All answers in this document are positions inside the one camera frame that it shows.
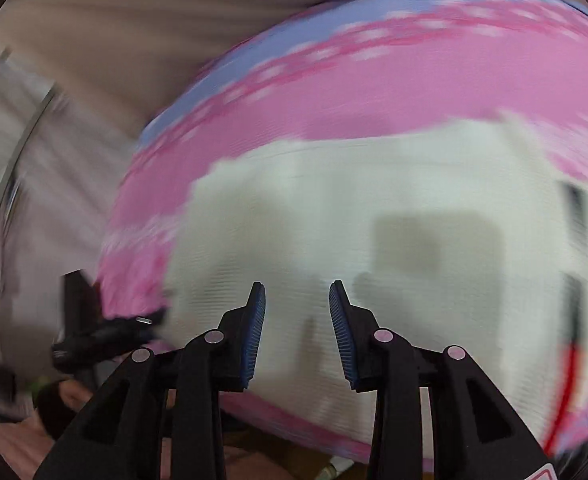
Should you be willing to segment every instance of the person's hand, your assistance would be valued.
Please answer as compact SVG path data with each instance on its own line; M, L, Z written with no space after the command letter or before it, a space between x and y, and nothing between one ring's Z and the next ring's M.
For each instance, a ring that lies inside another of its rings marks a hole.
M80 412L85 403L92 398L90 390L74 379L68 379L58 384L60 400L75 412Z

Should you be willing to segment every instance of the round metal pin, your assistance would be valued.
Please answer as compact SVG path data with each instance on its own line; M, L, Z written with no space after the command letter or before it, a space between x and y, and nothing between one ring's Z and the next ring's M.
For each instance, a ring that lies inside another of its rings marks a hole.
M147 348L139 348L132 352L132 361L142 363L149 359L150 353Z
M205 342L210 344L220 343L223 339L225 335L220 330L210 330L205 335Z
M394 339L394 334L392 334L389 330L379 328L374 333L374 339L381 343L389 343L390 341L392 341L392 339Z
M465 350L463 350L460 346L450 346L448 348L448 355L452 359L456 359L456 361L460 361L463 357L466 356Z

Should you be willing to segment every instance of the wooden floor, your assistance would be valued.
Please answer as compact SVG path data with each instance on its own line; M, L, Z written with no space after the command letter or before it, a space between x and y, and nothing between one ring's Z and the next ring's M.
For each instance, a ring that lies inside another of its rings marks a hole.
M263 433L255 428L239 433L227 433L224 441L227 446L263 453L286 469L296 480L314 480L330 459L329 455L296 446L287 440ZM340 480L365 480L366 472L367 466L355 464L340 476ZM423 476L424 480L433 480L433 478L432 475Z

